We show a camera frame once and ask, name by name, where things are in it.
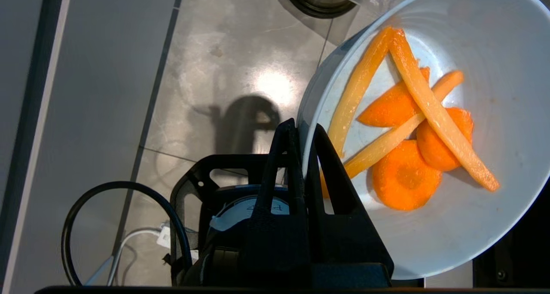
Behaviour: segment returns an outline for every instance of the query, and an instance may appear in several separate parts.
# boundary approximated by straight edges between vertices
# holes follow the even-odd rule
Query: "cooked carrot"
[[[373,75],[380,63],[388,53],[393,30],[390,26],[384,28],[371,41],[363,57],[355,66],[344,89],[344,93],[336,106],[336,111],[328,128],[328,137],[336,149],[339,157],[344,156],[344,143],[353,120],[357,106],[363,98],[363,94],[369,87]]]
[[[446,111],[471,145],[472,132],[474,131],[471,113],[458,107],[447,108]],[[460,166],[458,159],[441,141],[428,121],[424,121],[418,126],[416,140],[422,157],[431,167],[445,172]]]
[[[403,30],[397,30],[394,33],[390,53],[395,61],[397,70],[401,74],[401,78],[403,78],[403,81],[407,85],[409,93],[437,135],[475,181],[491,192],[496,191],[500,187],[500,183],[495,178],[495,175],[479,159],[466,137],[462,135],[456,124],[452,122],[445,108],[430,90],[428,83],[422,77],[422,73],[420,73]]]
[[[403,141],[373,166],[373,186],[386,206],[413,210],[424,206],[441,183],[442,172],[430,167],[416,141]]]
[[[430,79],[430,68],[420,69],[422,76]],[[405,123],[411,116],[420,112],[405,82],[399,81],[387,92],[372,102],[357,120],[373,127],[396,127]]]
[[[434,85],[434,94],[441,102],[454,87],[461,84],[464,80],[462,71],[456,70],[444,75]],[[382,134],[375,141],[371,142],[367,147],[364,147],[353,158],[349,159],[345,164],[346,173],[350,178],[357,176],[360,172],[371,167],[392,151],[397,145],[404,141],[418,125],[424,121],[425,117],[422,112],[415,114],[407,122],[399,127],[391,129]],[[323,197],[328,198],[327,186],[321,176],[321,188]]]

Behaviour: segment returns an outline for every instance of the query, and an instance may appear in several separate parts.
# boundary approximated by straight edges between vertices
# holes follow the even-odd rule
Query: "white cable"
[[[108,257],[104,263],[96,270],[96,272],[86,281],[84,285],[91,285],[96,281],[96,279],[100,276],[100,274],[109,266],[110,261],[113,259],[113,256]]]
[[[145,233],[153,234],[157,237],[161,235],[161,231],[159,231],[159,230],[137,230],[137,231],[134,231],[134,232],[129,233],[128,235],[126,235],[126,237],[124,237],[124,239],[122,240],[122,243],[120,244],[120,247],[118,247],[118,251],[116,251],[116,255],[115,255],[114,261],[113,261],[113,266],[110,267],[109,278],[107,279],[107,286],[112,286],[113,285],[114,274],[116,273],[116,269],[118,268],[118,262],[120,262],[120,256],[122,255],[122,249],[124,249],[124,245],[126,245],[126,243],[128,242],[128,239],[131,239],[132,237],[134,237],[136,235],[145,234]]]

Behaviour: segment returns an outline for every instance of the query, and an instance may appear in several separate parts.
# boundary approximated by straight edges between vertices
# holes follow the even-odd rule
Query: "bowl rim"
[[[392,8],[391,10],[389,10],[388,12],[386,12],[385,14],[383,14],[382,16],[377,18],[377,20],[375,20],[368,28],[366,28],[363,31],[360,31],[359,33],[362,33],[362,35],[350,47],[349,51],[347,51],[345,56],[342,58],[342,60],[338,64],[338,67],[336,67],[336,69],[334,70],[334,73],[331,75],[330,80],[328,80],[328,82],[327,82],[327,84],[324,88],[323,94],[322,94],[322,96],[321,96],[321,98],[320,98],[320,100],[317,104],[317,107],[315,109],[315,113],[314,113],[313,118],[311,120],[311,123],[309,125],[308,135],[306,137],[306,141],[305,141],[305,145],[304,145],[304,153],[302,155],[302,174],[304,175],[304,177],[308,173],[308,159],[309,159],[309,154],[310,154],[310,151],[311,151],[311,144],[312,144],[312,141],[313,141],[313,135],[314,135],[314,132],[315,132],[315,127],[316,127],[317,122],[319,120],[319,117],[321,115],[321,111],[322,111],[322,108],[324,106],[324,103],[326,102],[326,100],[328,98],[328,94],[330,92],[330,87],[332,87],[334,85],[334,82],[336,81],[336,79],[338,78],[340,73],[342,72],[342,69],[344,68],[344,65],[348,64],[349,59],[351,59],[352,55],[354,55],[354,53],[363,44],[363,42],[367,38],[369,38],[375,31],[382,28],[385,25],[384,23],[389,18],[391,18],[391,16],[393,16],[399,10],[403,9],[404,7],[406,7],[407,5],[411,4],[414,1],[415,0],[404,0],[403,2],[401,2],[400,4],[398,4],[397,6],[395,6],[394,8]],[[536,6],[537,8],[539,8],[539,10],[541,10],[542,13],[546,15],[546,18],[548,19],[548,21],[550,21],[550,10],[540,0],[528,0],[528,1],[531,2],[532,4],[534,4],[534,6]],[[533,202],[536,200],[536,198],[538,197],[538,195],[540,194],[540,192],[544,188],[544,185],[546,184],[546,181],[548,180],[549,177],[550,177],[550,169],[548,170],[548,173],[546,174],[546,178],[544,179],[544,182],[542,183],[541,186],[539,186],[538,191],[535,193],[533,198],[531,198],[531,201],[529,202],[529,204],[527,206],[525,206],[524,210],[519,215],[517,215],[515,220],[513,220],[510,223],[510,225],[507,227],[507,229],[505,231],[503,231],[499,235],[493,237],[493,239],[487,241],[485,247],[481,248],[478,252],[473,253],[471,256],[467,257],[464,261],[462,261],[460,263],[455,263],[454,265],[450,265],[446,268],[438,269],[436,271],[431,271],[431,272],[428,272],[428,273],[422,274],[422,275],[399,276],[397,279],[398,280],[407,280],[407,279],[427,278],[427,277],[430,277],[430,276],[434,276],[434,275],[444,273],[444,272],[449,271],[451,269],[454,269],[454,268],[456,268],[456,267],[458,267],[458,266],[460,266],[460,265],[462,265],[462,264],[464,264],[468,261],[473,260],[475,257],[480,255],[481,253],[483,253],[484,251],[489,249],[492,245],[494,245],[497,241],[499,241],[506,233],[508,233],[512,229],[512,227],[514,227],[514,225],[521,219],[521,217],[523,217],[525,212],[527,212],[527,210],[531,207]]]

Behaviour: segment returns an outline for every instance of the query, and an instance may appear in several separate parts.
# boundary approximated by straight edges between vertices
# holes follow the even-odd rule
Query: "black cable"
[[[142,192],[146,196],[149,196],[155,202],[157,202],[168,214],[170,221],[172,222],[177,238],[179,239],[179,244],[181,247],[181,253],[183,255],[183,263],[185,271],[191,268],[191,250],[189,248],[189,241],[185,235],[185,229],[183,224],[181,224],[180,218],[177,216],[174,208],[170,206],[170,203],[158,192],[153,189],[144,186],[143,184],[130,181],[115,181],[108,182],[92,188],[81,196],[71,207],[67,218],[65,219],[65,224],[63,225],[63,232],[61,233],[61,261],[63,262],[63,269],[69,279],[69,283],[74,286],[81,286],[82,282],[78,278],[76,271],[73,265],[73,259],[70,252],[70,234],[73,231],[73,224],[78,214],[79,210],[84,206],[84,204],[92,197],[98,195],[101,192],[113,190],[113,189],[131,189],[138,192]]]

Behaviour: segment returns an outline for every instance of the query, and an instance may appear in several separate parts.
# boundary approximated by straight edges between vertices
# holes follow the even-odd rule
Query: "white bowl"
[[[434,197],[411,212],[379,203],[367,173],[352,182],[395,262],[394,279],[442,273],[473,259],[519,220],[548,179],[550,149],[550,12],[539,0],[406,0],[344,43],[311,80],[298,115],[304,173],[316,123],[328,129],[336,104],[370,39],[404,28],[430,84],[448,71],[465,74],[444,100],[470,110],[474,149],[501,183],[490,193],[462,168],[444,173]],[[356,116],[395,83],[388,57]],[[352,156],[385,129],[354,121]]]

